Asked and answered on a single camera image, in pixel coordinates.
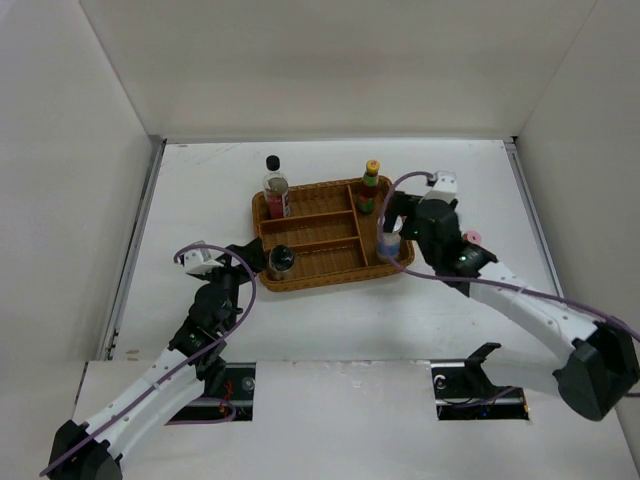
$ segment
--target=white wall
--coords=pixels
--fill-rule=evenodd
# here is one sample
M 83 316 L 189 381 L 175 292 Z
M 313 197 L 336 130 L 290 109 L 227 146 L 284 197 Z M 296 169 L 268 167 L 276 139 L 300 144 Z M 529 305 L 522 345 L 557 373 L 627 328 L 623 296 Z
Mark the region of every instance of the white wall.
M 595 0 L 82 0 L 149 133 L 516 135 Z
M 2 478 L 34 480 L 47 466 L 54 433 L 73 416 L 84 362 L 13 367 L 0 372 Z
M 0 11 L 0 374 L 90 358 L 150 143 L 77 0 Z
M 600 0 L 518 140 L 566 294 L 638 329 L 639 24 Z M 640 401 L 619 413 L 640 464 Z

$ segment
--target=red label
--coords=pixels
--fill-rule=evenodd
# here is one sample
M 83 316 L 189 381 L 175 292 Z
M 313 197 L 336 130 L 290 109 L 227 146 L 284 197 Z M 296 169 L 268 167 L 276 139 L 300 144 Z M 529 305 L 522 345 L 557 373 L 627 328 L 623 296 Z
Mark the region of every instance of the red label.
M 363 197 L 362 195 L 358 196 L 357 205 L 360 211 L 364 213 L 373 212 L 373 209 L 375 208 L 373 198 Z
M 289 192 L 284 195 L 268 195 L 267 204 L 269 205 L 269 216 L 271 216 L 271 218 L 284 218 L 291 216 Z

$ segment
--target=brown woven basket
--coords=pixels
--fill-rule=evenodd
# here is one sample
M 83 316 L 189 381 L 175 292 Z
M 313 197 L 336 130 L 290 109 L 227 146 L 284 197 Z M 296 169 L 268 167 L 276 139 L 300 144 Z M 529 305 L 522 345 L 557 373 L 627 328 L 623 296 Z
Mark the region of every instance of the brown woven basket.
M 290 292 L 398 273 L 376 255 L 376 220 L 391 180 L 380 177 L 376 208 L 370 214 L 355 207 L 360 182 L 354 178 L 291 187 L 291 217 L 277 220 L 269 220 L 262 192 L 254 195 L 253 229 L 262 238 L 267 256 L 276 245 L 287 245 L 295 253 L 286 280 L 274 281 L 267 272 L 260 274 L 269 290 Z M 413 245 L 403 240 L 398 263 L 408 266 L 414 258 Z

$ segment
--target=condiment bottle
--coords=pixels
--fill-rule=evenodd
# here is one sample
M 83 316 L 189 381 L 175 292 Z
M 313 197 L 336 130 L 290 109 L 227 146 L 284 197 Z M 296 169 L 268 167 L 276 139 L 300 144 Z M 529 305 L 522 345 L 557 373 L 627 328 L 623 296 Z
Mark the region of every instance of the condiment bottle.
M 375 209 L 375 198 L 378 194 L 378 170 L 380 162 L 369 160 L 367 169 L 362 176 L 362 182 L 358 187 L 358 199 L 356 207 L 362 213 L 371 213 Z
M 401 230 L 402 218 L 398 217 L 396 218 L 396 223 L 393 225 L 393 230 L 391 232 L 382 232 L 382 240 L 378 239 L 376 242 L 376 254 L 380 261 L 390 263 L 389 257 L 394 260 L 398 258 L 400 255 L 400 245 L 402 245 L 402 237 L 400 236 Z
M 287 177 L 280 173 L 280 159 L 275 155 L 268 156 L 267 169 L 270 173 L 264 176 L 262 186 L 264 199 L 269 207 L 269 216 L 271 218 L 290 217 L 289 182 Z

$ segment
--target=small glass jar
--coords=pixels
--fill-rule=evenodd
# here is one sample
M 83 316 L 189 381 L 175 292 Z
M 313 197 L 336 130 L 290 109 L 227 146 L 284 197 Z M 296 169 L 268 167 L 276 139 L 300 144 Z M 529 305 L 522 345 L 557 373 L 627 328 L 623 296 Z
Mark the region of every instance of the small glass jar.
M 377 240 L 376 254 L 381 262 L 389 263 L 389 257 L 395 260 L 400 255 L 400 245 L 402 244 L 400 230 L 402 230 L 402 218 L 398 217 L 393 225 L 393 231 L 389 233 L 383 232 L 382 241 L 380 239 Z
M 272 280 L 289 280 L 293 273 L 295 255 L 286 245 L 277 245 L 269 254 L 269 276 Z

